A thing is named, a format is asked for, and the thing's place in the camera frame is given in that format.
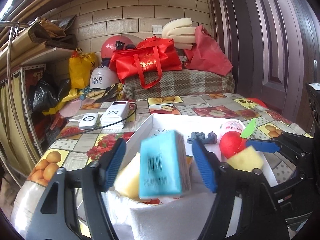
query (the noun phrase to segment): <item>blue gripper pad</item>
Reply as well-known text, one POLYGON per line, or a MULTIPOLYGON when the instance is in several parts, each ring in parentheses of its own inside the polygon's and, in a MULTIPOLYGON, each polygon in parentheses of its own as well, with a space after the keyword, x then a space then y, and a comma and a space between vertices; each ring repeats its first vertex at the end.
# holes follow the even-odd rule
POLYGON ((258 152, 275 153, 280 151, 280 147, 273 141, 249 139, 245 145, 247 147, 253 146, 253 148, 258 152))
POLYGON ((216 193, 217 181, 211 164, 209 163, 205 153, 199 143, 194 140, 192 143, 192 153, 196 160, 204 185, 212 192, 216 193))
POLYGON ((110 161, 110 164, 108 165, 108 168, 106 169, 106 182, 103 186, 104 189, 109 189, 113 186, 113 183, 115 182, 116 176, 118 174, 120 165, 125 154, 125 149, 125 141, 122 140, 118 149, 114 153, 113 158, 110 161))

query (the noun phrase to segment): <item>white power bank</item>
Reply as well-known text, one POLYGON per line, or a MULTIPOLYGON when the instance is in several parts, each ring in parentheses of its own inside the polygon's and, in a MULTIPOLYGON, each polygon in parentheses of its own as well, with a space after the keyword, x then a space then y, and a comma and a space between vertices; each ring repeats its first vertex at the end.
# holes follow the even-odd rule
MULTIPOLYGON (((129 102, 128 101, 116 101, 113 102, 111 106, 105 111, 101 116, 100 121, 101 125, 105 126, 115 122, 119 122, 122 119, 126 118, 129 114, 129 102)), ((120 123, 108 126, 104 129, 122 129, 124 127, 126 120, 121 121, 120 123)))
POLYGON ((80 123, 81 130, 93 129, 97 126, 98 114, 85 114, 80 123))

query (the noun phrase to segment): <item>white helmet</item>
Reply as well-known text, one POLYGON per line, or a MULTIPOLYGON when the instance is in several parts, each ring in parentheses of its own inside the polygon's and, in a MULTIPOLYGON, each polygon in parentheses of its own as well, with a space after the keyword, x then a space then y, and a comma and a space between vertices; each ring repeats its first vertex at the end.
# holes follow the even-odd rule
POLYGON ((90 88, 107 89, 112 85, 119 83, 118 76, 115 72, 106 66, 97 67, 92 71, 90 78, 90 88))

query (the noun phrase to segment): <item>green leaf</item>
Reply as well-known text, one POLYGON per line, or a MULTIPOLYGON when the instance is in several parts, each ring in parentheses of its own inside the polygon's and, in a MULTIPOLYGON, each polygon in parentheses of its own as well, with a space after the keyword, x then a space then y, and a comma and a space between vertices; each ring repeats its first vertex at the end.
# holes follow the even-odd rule
POLYGON ((250 135, 253 134, 254 129, 256 128, 256 119, 253 118, 251 122, 247 125, 247 127, 243 130, 240 137, 241 138, 248 138, 250 135))

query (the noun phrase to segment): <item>brick wall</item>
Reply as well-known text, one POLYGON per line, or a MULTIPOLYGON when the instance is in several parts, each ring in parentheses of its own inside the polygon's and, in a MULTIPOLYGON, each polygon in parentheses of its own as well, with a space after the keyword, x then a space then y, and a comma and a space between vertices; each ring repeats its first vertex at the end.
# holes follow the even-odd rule
MULTIPOLYGON (((99 61, 103 42, 110 36, 127 33, 142 39, 152 37, 152 25, 165 25, 171 20, 191 17, 194 26, 202 24, 211 32, 212 15, 209 0, 74 0, 53 9, 44 16, 60 19, 77 18, 68 30, 78 39, 84 52, 95 52, 99 61)), ((56 82, 67 78, 68 60, 48 64, 56 82)))

